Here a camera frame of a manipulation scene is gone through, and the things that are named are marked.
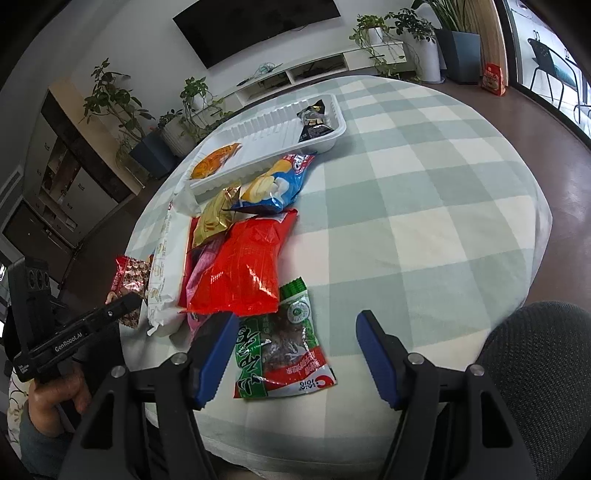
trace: black snack package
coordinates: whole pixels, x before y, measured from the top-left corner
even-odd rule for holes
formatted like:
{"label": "black snack package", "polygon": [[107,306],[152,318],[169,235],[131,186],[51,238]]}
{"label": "black snack package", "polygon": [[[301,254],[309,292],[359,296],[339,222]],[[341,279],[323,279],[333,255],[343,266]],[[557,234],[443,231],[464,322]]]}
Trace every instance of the black snack package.
{"label": "black snack package", "polygon": [[314,105],[309,106],[297,114],[304,124],[304,129],[300,135],[300,142],[322,137],[323,135],[334,131],[331,127],[326,125],[325,111],[326,108],[324,107],[324,102],[318,100]]}

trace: snack bag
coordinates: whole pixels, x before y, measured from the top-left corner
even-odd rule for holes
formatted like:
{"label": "snack bag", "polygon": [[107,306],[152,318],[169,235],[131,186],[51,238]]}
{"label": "snack bag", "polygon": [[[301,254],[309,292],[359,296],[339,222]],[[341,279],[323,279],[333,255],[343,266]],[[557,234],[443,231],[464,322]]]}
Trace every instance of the snack bag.
{"label": "snack bag", "polygon": [[325,111],[324,102],[318,100],[314,105],[309,106],[297,114],[304,124],[304,129],[300,135],[300,142],[322,137],[334,131],[326,125]]}
{"label": "snack bag", "polygon": [[236,341],[242,369],[234,398],[289,397],[336,384],[314,335],[301,278],[281,287],[279,312],[243,320]]}
{"label": "snack bag", "polygon": [[279,213],[292,204],[304,186],[314,155],[286,155],[273,168],[255,178],[232,210],[244,213]]}
{"label": "snack bag", "polygon": [[213,265],[203,272],[187,311],[240,317],[276,312],[277,257],[296,218],[297,210],[289,210],[235,223]]}
{"label": "snack bag", "polygon": [[[121,255],[115,258],[117,271],[111,283],[111,291],[107,295],[105,303],[111,303],[113,300],[127,295],[134,291],[143,299],[146,298],[146,288],[150,279],[149,262],[136,260],[135,258]],[[137,328],[139,325],[139,309],[129,312],[119,320],[120,323],[130,328]]]}
{"label": "snack bag", "polygon": [[240,143],[233,143],[232,145],[218,148],[215,152],[210,153],[199,162],[197,166],[195,166],[191,173],[191,179],[204,179],[217,172],[218,169],[227,162],[228,158],[236,153],[238,147],[240,147]]}
{"label": "snack bag", "polygon": [[230,207],[238,200],[240,186],[239,181],[232,183],[207,204],[193,233],[193,248],[211,241],[215,235],[227,231],[232,226],[236,214]]}
{"label": "snack bag", "polygon": [[[189,282],[187,283],[186,291],[188,299],[192,299],[193,295],[195,295],[203,272],[213,265],[213,261],[216,259],[217,253],[224,242],[225,238],[218,235],[214,240],[203,247],[199,259],[197,260],[197,264],[195,265],[191,277],[189,278]],[[197,333],[210,316],[211,315],[201,315],[199,313],[187,314],[187,323],[191,330],[191,337],[195,336],[195,333]]]}
{"label": "snack bag", "polygon": [[195,196],[187,185],[173,196],[162,225],[148,286],[148,335],[168,336],[175,333],[186,318],[183,288],[187,272],[187,252],[194,219],[200,214]]}
{"label": "snack bag", "polygon": [[498,96],[505,94],[505,82],[501,67],[494,63],[487,63],[482,76],[482,88]]}

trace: red snack bag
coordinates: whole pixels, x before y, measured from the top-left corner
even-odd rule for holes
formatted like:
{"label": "red snack bag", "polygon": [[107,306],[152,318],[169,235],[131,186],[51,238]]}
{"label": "red snack bag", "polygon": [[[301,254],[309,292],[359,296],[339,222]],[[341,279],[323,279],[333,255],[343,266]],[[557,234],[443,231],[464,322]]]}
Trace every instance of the red snack bag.
{"label": "red snack bag", "polygon": [[505,94],[505,82],[501,67],[494,63],[487,63],[482,76],[482,88],[498,96]]}
{"label": "red snack bag", "polygon": [[213,265],[203,272],[187,311],[240,317],[276,312],[277,257],[296,218],[297,210],[291,209],[234,224]]}
{"label": "red snack bag", "polygon": [[[145,292],[148,287],[148,280],[150,279],[151,263],[124,255],[115,258],[115,263],[117,264],[117,272],[113,277],[111,291],[107,295],[105,303],[111,303],[114,299],[132,291],[145,299]],[[127,327],[137,328],[139,324],[139,309],[124,315],[119,321]]]}

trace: gray chair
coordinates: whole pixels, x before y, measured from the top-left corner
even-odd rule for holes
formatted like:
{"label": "gray chair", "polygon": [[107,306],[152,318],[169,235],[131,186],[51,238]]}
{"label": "gray chair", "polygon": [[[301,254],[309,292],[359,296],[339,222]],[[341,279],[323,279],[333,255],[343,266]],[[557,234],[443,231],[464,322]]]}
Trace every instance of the gray chair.
{"label": "gray chair", "polygon": [[573,109],[574,112],[580,104],[579,82],[577,81],[577,74],[574,72],[573,68],[569,65],[569,63],[558,53],[552,50],[552,48],[550,48],[548,45],[534,38],[528,38],[527,41],[529,42],[532,50],[534,51],[534,60],[538,64],[538,66],[534,70],[534,77],[531,79],[530,90],[532,90],[534,87],[535,75],[538,73],[538,70],[541,70],[546,74],[546,78],[548,79],[548,86],[550,87],[550,98],[552,98],[552,101],[554,101],[554,95],[552,93],[552,85],[550,85],[550,77],[554,77],[562,84],[562,92],[560,94],[560,100],[558,102],[559,110],[560,105],[562,105],[562,98],[564,96],[564,85],[567,85],[568,87],[572,88],[575,92],[577,92],[577,105]]}

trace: blue chip bag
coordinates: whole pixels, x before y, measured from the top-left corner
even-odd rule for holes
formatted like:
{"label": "blue chip bag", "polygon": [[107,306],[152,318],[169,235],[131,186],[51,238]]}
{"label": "blue chip bag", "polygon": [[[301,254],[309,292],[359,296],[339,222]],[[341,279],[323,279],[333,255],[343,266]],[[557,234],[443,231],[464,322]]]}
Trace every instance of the blue chip bag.
{"label": "blue chip bag", "polygon": [[272,169],[255,178],[231,209],[256,214],[282,212],[296,199],[313,158],[314,155],[286,155],[277,160]]}

